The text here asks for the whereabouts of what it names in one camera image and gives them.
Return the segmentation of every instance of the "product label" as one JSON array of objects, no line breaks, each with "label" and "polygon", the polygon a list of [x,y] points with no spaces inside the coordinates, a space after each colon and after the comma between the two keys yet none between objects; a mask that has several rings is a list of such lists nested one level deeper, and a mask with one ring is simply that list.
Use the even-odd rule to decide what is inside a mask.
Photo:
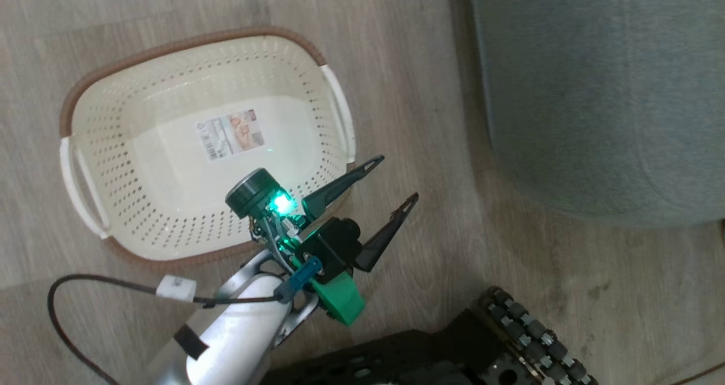
[{"label": "product label", "polygon": [[197,133],[209,161],[239,155],[265,144],[254,109],[199,122]]}]

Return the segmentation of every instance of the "metal bracket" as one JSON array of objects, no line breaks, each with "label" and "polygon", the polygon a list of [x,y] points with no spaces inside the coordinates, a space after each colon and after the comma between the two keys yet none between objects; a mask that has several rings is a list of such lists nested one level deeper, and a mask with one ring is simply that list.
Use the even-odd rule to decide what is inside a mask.
[{"label": "metal bracket", "polygon": [[[217,290],[214,297],[217,299],[230,299],[238,296],[238,294],[244,290],[252,277],[257,274],[264,273],[261,270],[261,266],[269,260],[279,263],[279,261],[272,256],[270,249],[264,248],[259,251],[258,254],[243,264],[239,271],[234,273],[234,275],[230,277],[230,279],[226,281],[219,290]],[[287,337],[300,326],[301,323],[305,322],[305,320],[310,317],[311,313],[313,313],[319,305],[318,295],[313,292],[307,292],[306,290],[302,290],[302,292],[305,295],[305,304],[301,307],[292,309],[292,312],[284,319],[282,326],[280,326],[279,333],[275,336],[275,347],[282,344]]]}]

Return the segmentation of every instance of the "laundry basket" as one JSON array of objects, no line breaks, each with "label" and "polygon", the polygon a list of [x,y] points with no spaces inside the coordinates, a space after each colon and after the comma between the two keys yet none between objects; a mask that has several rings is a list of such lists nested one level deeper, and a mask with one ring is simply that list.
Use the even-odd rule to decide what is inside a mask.
[{"label": "laundry basket", "polygon": [[355,160],[334,73],[312,44],[275,27],[174,42],[101,68],[66,98],[60,133],[63,179],[83,222],[150,266],[254,248],[247,219],[224,197],[256,168],[300,200]]}]

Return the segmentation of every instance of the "green 3d-printed part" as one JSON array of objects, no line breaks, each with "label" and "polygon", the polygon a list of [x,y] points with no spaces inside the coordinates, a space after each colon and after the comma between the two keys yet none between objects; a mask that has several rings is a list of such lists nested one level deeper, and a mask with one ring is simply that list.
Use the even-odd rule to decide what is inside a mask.
[{"label": "green 3d-printed part", "polygon": [[[296,268],[301,266],[297,258],[293,257],[292,263]],[[340,273],[328,284],[319,284],[315,279],[312,284],[330,315],[345,326],[350,326],[365,308],[365,300],[358,292],[355,281],[346,272]]]}]

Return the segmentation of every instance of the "gray couch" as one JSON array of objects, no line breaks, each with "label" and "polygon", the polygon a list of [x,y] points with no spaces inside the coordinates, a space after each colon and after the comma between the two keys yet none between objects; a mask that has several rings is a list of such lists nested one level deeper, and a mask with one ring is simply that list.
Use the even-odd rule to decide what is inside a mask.
[{"label": "gray couch", "polygon": [[632,226],[725,217],[725,0],[474,0],[521,191]]}]

